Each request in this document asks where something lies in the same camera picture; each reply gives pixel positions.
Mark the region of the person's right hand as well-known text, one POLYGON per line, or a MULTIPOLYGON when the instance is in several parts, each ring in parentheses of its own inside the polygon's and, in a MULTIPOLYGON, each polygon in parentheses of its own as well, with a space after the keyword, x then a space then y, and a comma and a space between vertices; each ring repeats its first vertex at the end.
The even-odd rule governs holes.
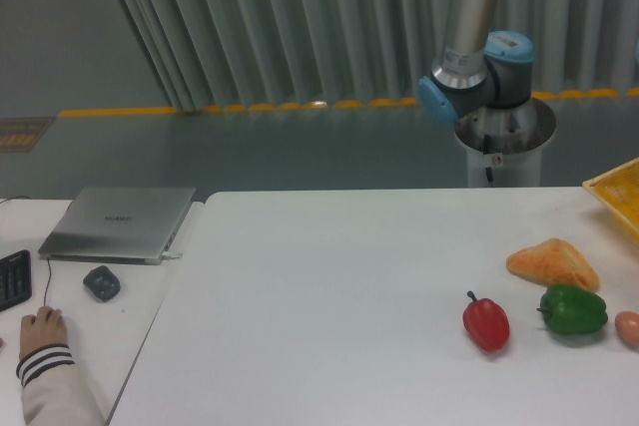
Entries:
POLYGON ((42 306, 35 314, 25 315, 20 325, 19 359, 41 348, 67 343, 66 323, 60 309, 42 306))

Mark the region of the white sleeve forearm striped cuff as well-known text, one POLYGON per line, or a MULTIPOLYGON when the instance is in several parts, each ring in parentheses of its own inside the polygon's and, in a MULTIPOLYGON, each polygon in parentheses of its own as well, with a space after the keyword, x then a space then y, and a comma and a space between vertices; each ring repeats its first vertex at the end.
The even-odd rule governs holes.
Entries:
POLYGON ((105 425, 106 419, 67 344, 40 346, 22 358, 16 375, 22 386, 26 425, 105 425))

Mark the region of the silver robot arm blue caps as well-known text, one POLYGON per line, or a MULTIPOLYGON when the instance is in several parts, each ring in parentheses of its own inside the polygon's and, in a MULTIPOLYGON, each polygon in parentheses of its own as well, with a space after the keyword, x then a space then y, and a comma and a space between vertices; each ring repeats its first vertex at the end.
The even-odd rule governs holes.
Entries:
POLYGON ((419 101, 441 123, 481 107, 498 110, 530 98, 532 42, 489 30, 497 0, 450 0, 443 44, 431 73, 418 82, 419 101))

